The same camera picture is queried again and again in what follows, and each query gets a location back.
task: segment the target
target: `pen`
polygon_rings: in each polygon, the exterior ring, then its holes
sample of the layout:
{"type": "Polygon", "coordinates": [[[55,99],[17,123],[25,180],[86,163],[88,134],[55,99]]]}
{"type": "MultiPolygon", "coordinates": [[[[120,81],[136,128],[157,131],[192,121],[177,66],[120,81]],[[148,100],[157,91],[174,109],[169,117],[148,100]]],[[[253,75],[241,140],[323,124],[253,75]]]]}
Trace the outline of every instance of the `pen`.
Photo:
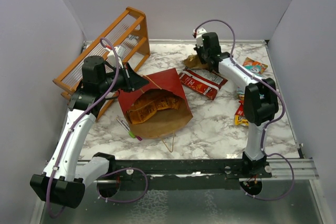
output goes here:
{"type": "Polygon", "coordinates": [[[129,127],[126,127],[118,118],[117,122],[128,132],[128,134],[131,136],[131,138],[135,138],[134,134],[129,130],[129,127]]]}
{"type": "MultiPolygon", "coordinates": [[[[129,130],[129,131],[131,131],[131,129],[130,129],[130,127],[128,126],[128,124],[127,123],[125,123],[125,121],[124,120],[121,120],[121,123],[129,130]]],[[[139,141],[141,141],[142,140],[142,138],[141,137],[139,137],[139,136],[135,136],[139,141]]]]}

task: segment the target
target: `red chip bag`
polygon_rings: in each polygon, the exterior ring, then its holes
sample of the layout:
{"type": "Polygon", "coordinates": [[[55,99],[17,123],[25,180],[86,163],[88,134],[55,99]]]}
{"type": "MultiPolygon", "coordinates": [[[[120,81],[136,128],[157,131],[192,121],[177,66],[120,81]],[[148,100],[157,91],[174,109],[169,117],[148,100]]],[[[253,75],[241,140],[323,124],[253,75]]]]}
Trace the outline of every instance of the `red chip bag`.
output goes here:
{"type": "Polygon", "coordinates": [[[130,93],[120,91],[118,97],[120,108],[132,133],[142,138],[158,138],[175,133],[183,128],[191,118],[193,118],[193,115],[190,111],[176,69],[172,68],[149,74],[148,76],[145,76],[145,78],[150,80],[149,84],[130,93]],[[152,92],[152,95],[155,96],[157,93],[163,92],[165,97],[169,97],[170,95],[178,97],[181,100],[181,103],[179,106],[172,106],[171,109],[159,109],[153,116],[146,119],[144,122],[132,124],[128,111],[138,99],[148,92],[152,92]]]}
{"type": "Polygon", "coordinates": [[[180,74],[180,81],[187,87],[214,100],[226,79],[205,69],[185,68],[180,74]]]}

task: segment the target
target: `bag handle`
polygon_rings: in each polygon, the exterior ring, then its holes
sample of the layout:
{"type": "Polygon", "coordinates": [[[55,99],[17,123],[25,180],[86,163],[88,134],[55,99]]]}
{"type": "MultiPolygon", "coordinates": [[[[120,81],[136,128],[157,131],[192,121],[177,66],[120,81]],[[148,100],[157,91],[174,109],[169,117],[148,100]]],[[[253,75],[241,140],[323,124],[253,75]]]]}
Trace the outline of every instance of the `bag handle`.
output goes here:
{"type": "Polygon", "coordinates": [[[146,77],[148,80],[150,80],[155,86],[157,86],[159,89],[162,89],[159,85],[157,85],[151,78],[149,78],[148,76],[146,76],[146,75],[143,75],[142,77],[146,77]]]}
{"type": "Polygon", "coordinates": [[[173,142],[172,142],[172,149],[171,149],[171,150],[169,149],[169,147],[168,147],[168,145],[166,144],[166,142],[165,142],[163,139],[161,139],[162,143],[164,143],[164,145],[166,146],[167,150],[168,150],[170,153],[173,153],[173,151],[174,151],[174,139],[175,139],[175,132],[173,132],[173,142]]]}

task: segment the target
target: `white label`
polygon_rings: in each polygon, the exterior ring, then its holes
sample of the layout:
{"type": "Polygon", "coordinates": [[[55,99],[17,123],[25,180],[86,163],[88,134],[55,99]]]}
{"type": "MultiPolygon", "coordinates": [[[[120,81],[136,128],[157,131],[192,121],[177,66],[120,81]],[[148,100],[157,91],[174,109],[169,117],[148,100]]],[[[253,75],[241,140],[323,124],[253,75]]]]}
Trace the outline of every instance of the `white label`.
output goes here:
{"type": "Polygon", "coordinates": [[[204,69],[189,69],[189,70],[217,85],[220,85],[220,83],[223,81],[222,77],[214,73],[211,73],[208,70],[204,70],[204,69]]]}
{"type": "Polygon", "coordinates": [[[124,59],[125,58],[125,52],[126,52],[126,48],[124,48],[123,46],[117,46],[115,47],[116,51],[117,51],[117,54],[118,56],[121,58],[121,59],[124,59]]]}

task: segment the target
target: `wire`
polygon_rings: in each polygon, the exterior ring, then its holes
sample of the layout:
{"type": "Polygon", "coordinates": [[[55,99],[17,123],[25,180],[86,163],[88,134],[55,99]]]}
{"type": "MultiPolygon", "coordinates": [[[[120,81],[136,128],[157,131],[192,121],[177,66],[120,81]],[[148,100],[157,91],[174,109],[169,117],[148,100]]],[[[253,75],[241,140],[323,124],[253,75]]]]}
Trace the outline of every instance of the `wire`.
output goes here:
{"type": "Polygon", "coordinates": [[[118,79],[118,75],[119,75],[119,56],[117,54],[117,52],[115,51],[114,47],[113,47],[113,44],[106,38],[102,37],[100,38],[100,43],[101,45],[105,48],[106,46],[103,44],[103,41],[106,41],[106,43],[111,47],[112,51],[114,52],[114,56],[115,56],[115,67],[116,67],[116,70],[115,70],[115,76],[114,76],[114,80],[111,84],[111,86],[108,88],[108,90],[96,101],[94,102],[91,106],[89,106],[75,121],[74,123],[72,124],[72,126],[69,128],[70,131],[67,133],[66,137],[64,138],[64,141],[62,143],[62,146],[60,148],[60,151],[58,153],[58,156],[56,158],[56,161],[55,161],[55,164],[54,164],[54,167],[53,167],[53,170],[51,172],[51,175],[50,175],[50,178],[49,178],[49,182],[48,182],[48,186],[47,186],[47,195],[46,195],[46,203],[47,203],[47,210],[48,210],[48,213],[49,213],[49,216],[53,219],[57,218],[58,216],[60,216],[60,214],[64,211],[65,209],[65,206],[63,206],[61,208],[61,210],[54,214],[51,210],[51,204],[50,204],[50,192],[51,192],[51,185],[53,183],[53,179],[55,177],[55,174],[56,174],[56,171],[58,169],[58,165],[60,163],[60,160],[61,160],[61,157],[62,157],[62,154],[65,150],[65,147],[69,141],[69,138],[70,138],[70,135],[73,133],[76,125],[78,124],[78,122],[83,118],[83,116],[85,116],[87,113],[89,113],[98,103],[100,103],[113,89],[115,83],[117,82],[117,79],[118,79]]]}
{"type": "Polygon", "coordinates": [[[250,78],[260,82],[261,84],[263,84],[264,86],[268,87],[280,100],[281,102],[281,105],[282,105],[282,111],[281,111],[281,114],[279,115],[278,118],[276,119],[273,119],[271,121],[269,121],[268,123],[265,124],[265,126],[263,127],[262,129],[262,133],[261,133],[261,141],[260,141],[260,149],[261,151],[267,156],[267,157],[272,157],[274,155],[277,155],[277,156],[280,156],[281,158],[283,158],[289,165],[290,167],[290,170],[291,170],[291,173],[292,173],[292,184],[291,184],[291,187],[289,188],[289,190],[284,193],[282,196],[279,196],[277,198],[274,198],[274,199],[264,199],[264,198],[259,198],[259,197],[256,197],[256,196],[252,196],[252,195],[249,195],[248,193],[246,193],[246,195],[250,196],[250,197],[253,197],[254,199],[259,199],[259,200],[266,200],[266,201],[271,201],[271,200],[278,200],[278,199],[282,199],[284,198],[285,196],[287,196],[294,188],[294,184],[295,184],[295,176],[294,176],[294,170],[293,170],[293,167],[291,166],[290,162],[288,161],[288,159],[286,159],[283,155],[279,154],[279,153],[272,153],[272,154],[267,154],[264,150],[264,141],[265,141],[265,136],[266,136],[266,130],[267,130],[267,127],[271,124],[271,123],[275,123],[277,121],[279,121],[284,115],[285,115],[285,111],[286,111],[286,107],[285,107],[285,103],[284,103],[284,100],[282,99],[281,97],[281,94],[278,93],[276,91],[276,89],[274,89],[272,86],[270,86],[269,84],[267,84],[266,82],[264,82],[263,80],[261,79],[258,79],[256,78],[252,73],[250,73],[247,69],[245,69],[244,67],[242,67],[241,65],[237,64],[237,62],[234,60],[233,58],[233,51],[235,49],[235,45],[236,45],[236,34],[235,34],[235,31],[233,30],[232,26],[230,26],[228,23],[226,23],[225,21],[223,20],[220,20],[220,19],[209,19],[207,21],[204,21],[203,23],[201,23],[200,25],[198,25],[195,29],[195,32],[194,32],[194,37],[196,36],[197,34],[197,30],[203,26],[204,24],[206,23],[209,23],[209,22],[220,22],[220,23],[223,23],[224,25],[226,25],[232,32],[232,37],[233,37],[233,43],[232,43],[232,48],[231,48],[231,52],[230,52],[230,60],[231,62],[239,69],[241,70],[244,74],[246,74],[247,76],[249,76],[250,78]]]}
{"type": "Polygon", "coordinates": [[[134,168],[134,167],[123,168],[123,169],[116,170],[116,171],[111,172],[111,173],[107,173],[107,174],[105,174],[105,175],[103,175],[103,176],[100,176],[100,177],[101,177],[101,178],[108,177],[108,176],[114,175],[114,174],[116,174],[116,173],[123,172],[124,170],[137,170],[138,172],[140,172],[140,173],[143,175],[143,177],[145,178],[145,183],[146,183],[146,184],[145,184],[145,189],[144,189],[143,193],[142,193],[139,197],[137,197],[137,198],[135,198],[135,199],[130,199],[130,200],[117,200],[117,199],[111,199],[111,198],[104,198],[103,196],[100,195],[99,189],[98,189],[98,187],[97,187],[97,192],[98,192],[98,194],[99,194],[99,198],[104,199],[106,202],[107,202],[107,201],[110,201],[110,202],[115,202],[115,203],[132,203],[132,202],[136,202],[136,201],[138,201],[139,199],[141,199],[141,198],[147,193],[147,190],[148,190],[148,179],[147,179],[147,175],[146,175],[146,173],[145,173],[143,170],[141,170],[141,169],[134,168]]]}
{"type": "Polygon", "coordinates": [[[115,71],[115,67],[113,67],[111,64],[109,64],[109,62],[107,61],[107,60],[105,60],[104,61],[104,64],[106,65],[106,66],[108,66],[110,69],[112,69],[113,71],[115,71]]]}
{"type": "Polygon", "coordinates": [[[255,175],[255,176],[252,176],[251,178],[249,178],[248,180],[246,180],[245,182],[248,182],[248,181],[250,181],[251,179],[253,179],[254,178],[254,180],[256,181],[256,179],[257,179],[257,175],[255,175]]]}

